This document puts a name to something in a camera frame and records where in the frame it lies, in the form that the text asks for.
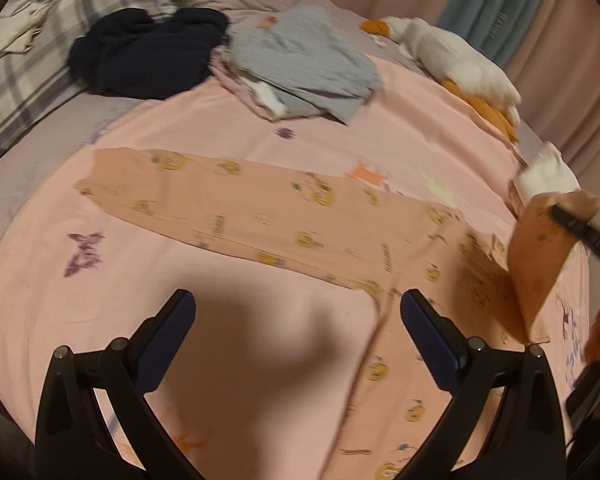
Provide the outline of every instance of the white cloth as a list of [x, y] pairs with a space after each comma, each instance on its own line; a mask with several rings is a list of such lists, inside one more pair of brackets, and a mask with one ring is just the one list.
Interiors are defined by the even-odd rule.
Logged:
[[19, 0], [4, 7], [0, 13], [0, 56], [27, 52], [34, 35], [42, 28], [49, 7], [35, 0]]
[[390, 39], [403, 56], [419, 60], [439, 83], [451, 79], [467, 95], [487, 101], [513, 124], [520, 124], [516, 105], [520, 94], [507, 75], [457, 34], [432, 27], [420, 18], [381, 21], [389, 26]]
[[578, 179], [565, 164], [558, 149], [547, 142], [536, 159], [513, 179], [520, 200], [526, 205], [541, 193], [568, 193], [580, 189]]

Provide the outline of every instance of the blue textured grip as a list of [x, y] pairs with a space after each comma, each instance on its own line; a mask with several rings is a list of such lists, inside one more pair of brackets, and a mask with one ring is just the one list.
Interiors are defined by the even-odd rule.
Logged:
[[[427, 312], [427, 307], [434, 316], [438, 316], [428, 302], [426, 306], [421, 306], [411, 291], [407, 291], [400, 300], [400, 316], [438, 388], [455, 395], [461, 384], [460, 359], [446, 343], [431, 319], [432, 314]], [[438, 319], [440, 322], [445, 322], [441, 317]]]
[[169, 317], [164, 320], [138, 357], [138, 393], [145, 394], [158, 388], [195, 319], [196, 301], [193, 294], [187, 292], [173, 307]]

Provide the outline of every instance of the cartoon print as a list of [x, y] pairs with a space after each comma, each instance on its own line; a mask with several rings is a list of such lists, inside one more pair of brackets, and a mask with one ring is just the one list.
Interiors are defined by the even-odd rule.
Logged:
[[153, 204], [155, 204], [153, 200], [136, 200], [133, 202], [131, 209], [138, 211], [139, 213], [144, 213], [145, 215], [153, 216]]
[[264, 225], [269, 225], [271, 223], [271, 216], [264, 213], [256, 213], [256, 220]]
[[429, 240], [442, 240], [446, 244], [446, 238], [443, 235], [429, 235]]
[[406, 420], [407, 422], [418, 422], [424, 415], [424, 412], [426, 412], [427, 410], [422, 405], [421, 400], [418, 400], [418, 399], [411, 399], [411, 400], [416, 402], [416, 404], [414, 406], [411, 406], [407, 410], [407, 412], [404, 414], [404, 420]]
[[89, 137], [89, 139], [87, 139], [87, 142], [91, 145], [94, 146], [99, 140], [100, 137], [102, 136], [102, 133], [100, 132], [95, 132], [94, 134], [91, 134], [91, 136]]
[[232, 160], [223, 160], [222, 162], [218, 162], [216, 167], [227, 175], [240, 176], [242, 173], [242, 166]]
[[71, 257], [64, 269], [65, 278], [77, 274], [82, 269], [91, 269], [91, 267], [96, 267], [102, 263], [102, 259], [95, 248], [104, 239], [102, 233], [92, 233], [88, 236], [69, 234], [67, 236], [78, 242], [78, 251]]
[[296, 133], [291, 128], [276, 128], [275, 133], [286, 140], [291, 140], [296, 136]]
[[442, 200], [442, 202], [447, 204], [449, 207], [456, 207], [456, 201], [454, 200], [454, 194], [452, 193], [452, 191], [449, 188], [447, 188], [445, 186], [440, 186], [440, 184], [438, 184], [433, 178], [431, 178], [430, 176], [428, 176], [424, 173], [422, 174], [422, 176], [424, 177], [424, 182], [427, 186], [427, 189], [429, 189], [429, 191], [432, 192], [433, 195], [438, 197], [440, 200]]
[[493, 238], [491, 239], [491, 245], [493, 246], [494, 251], [500, 253], [500, 256], [504, 256], [504, 253], [507, 251], [507, 248], [496, 235], [493, 235]]
[[344, 412], [344, 416], [351, 416], [358, 411], [358, 407], [355, 404], [347, 404], [347, 409]]
[[394, 480], [399, 472], [400, 468], [391, 462], [382, 464], [376, 472], [376, 480]]
[[273, 265], [274, 267], [284, 267], [285, 261], [275, 254], [259, 252], [256, 259], [265, 265]]
[[355, 258], [360, 257], [360, 252], [355, 247], [345, 247], [344, 251]]
[[378, 198], [378, 195], [376, 194], [376, 192], [373, 189], [371, 189], [370, 187], [367, 187], [365, 189], [365, 195], [366, 195], [366, 200], [372, 206], [378, 206], [378, 204], [380, 203], [380, 199]]
[[484, 308], [484, 306], [487, 304], [487, 301], [490, 300], [490, 297], [485, 289], [483, 280], [477, 280], [477, 285], [478, 286], [476, 286], [472, 292], [472, 298], [478, 308]]
[[358, 282], [356, 284], [356, 288], [361, 288], [372, 298], [375, 298], [380, 293], [380, 285], [376, 282], [372, 282], [371, 280], [366, 280], [366, 282]]
[[340, 452], [343, 455], [370, 455], [372, 453], [370, 449], [341, 449]]
[[291, 186], [302, 193], [302, 198], [323, 206], [330, 206], [335, 200], [333, 187], [320, 180], [314, 173], [305, 173], [302, 182], [292, 182]]
[[389, 367], [382, 362], [382, 358], [376, 356], [376, 360], [366, 367], [365, 377], [370, 381], [384, 379], [389, 373]]
[[187, 159], [179, 153], [168, 152], [152, 156], [151, 162], [163, 170], [179, 171], [184, 168]]
[[349, 173], [346, 173], [346, 175], [350, 176], [351, 178], [358, 178], [376, 187], [386, 186], [384, 181], [390, 177], [389, 174], [378, 170], [378, 168], [373, 168], [371, 163], [360, 158], [358, 159], [356, 167], [353, 168], [353, 170], [351, 170]]
[[437, 225], [444, 225], [446, 222], [446, 217], [438, 211], [435, 207], [428, 206], [427, 213], [429, 213], [429, 219]]
[[307, 249], [322, 248], [322, 239], [318, 233], [298, 231], [296, 233], [296, 244]]
[[438, 270], [438, 266], [429, 263], [429, 267], [426, 270], [426, 277], [431, 283], [437, 282], [437, 280], [440, 279], [440, 270]]
[[216, 215], [214, 218], [214, 234], [222, 236], [226, 228], [226, 216]]

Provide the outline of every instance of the teal curtain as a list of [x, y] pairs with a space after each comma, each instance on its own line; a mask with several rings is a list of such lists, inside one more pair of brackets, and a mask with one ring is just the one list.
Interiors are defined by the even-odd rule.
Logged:
[[500, 67], [522, 41], [542, 0], [449, 0], [438, 23]]

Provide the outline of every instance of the clothes pile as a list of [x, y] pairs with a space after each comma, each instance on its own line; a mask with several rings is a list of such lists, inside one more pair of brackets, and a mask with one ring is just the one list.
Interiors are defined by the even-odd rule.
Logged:
[[210, 75], [211, 50], [220, 44], [228, 23], [213, 9], [179, 9], [161, 23], [143, 9], [122, 9], [75, 40], [69, 67], [95, 92], [166, 99]]
[[341, 40], [318, 6], [300, 6], [236, 27], [212, 57], [221, 83], [271, 121], [330, 114], [347, 124], [382, 80], [373, 62]]

